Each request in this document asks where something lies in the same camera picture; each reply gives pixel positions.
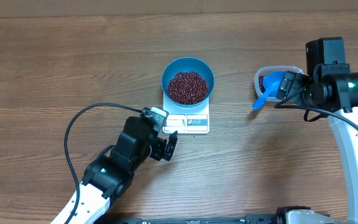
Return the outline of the red adzuki beans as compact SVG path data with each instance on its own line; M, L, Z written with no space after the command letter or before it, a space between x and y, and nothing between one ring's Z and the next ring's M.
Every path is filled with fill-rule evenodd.
M259 75L259 76L258 76L259 88L260 88L260 92L261 92L261 93L264 93L264 92L265 92L264 78L265 78L265 75Z

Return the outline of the blue plastic measuring scoop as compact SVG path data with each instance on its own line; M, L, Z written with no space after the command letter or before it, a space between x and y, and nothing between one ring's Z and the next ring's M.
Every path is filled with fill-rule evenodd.
M267 98L270 96L275 97L277 90L284 77L284 71L276 71L268 74L264 78L265 92L254 102L253 109L258 110L266 103Z

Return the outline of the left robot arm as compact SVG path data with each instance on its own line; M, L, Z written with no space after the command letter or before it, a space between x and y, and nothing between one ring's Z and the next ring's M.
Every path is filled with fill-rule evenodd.
M158 137L167 117L168 113L153 108L127 118L117 143L87 166L75 193L52 222L94 223L129 188L147 157L169 161L178 138L177 132L167 140Z

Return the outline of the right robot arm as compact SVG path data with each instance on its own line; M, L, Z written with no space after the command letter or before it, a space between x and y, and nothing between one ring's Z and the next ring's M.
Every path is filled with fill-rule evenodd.
M346 62L341 37L312 40L305 51L307 74L284 75L275 107L316 112L314 121L328 119L347 189L344 223L358 223L358 72L352 72Z

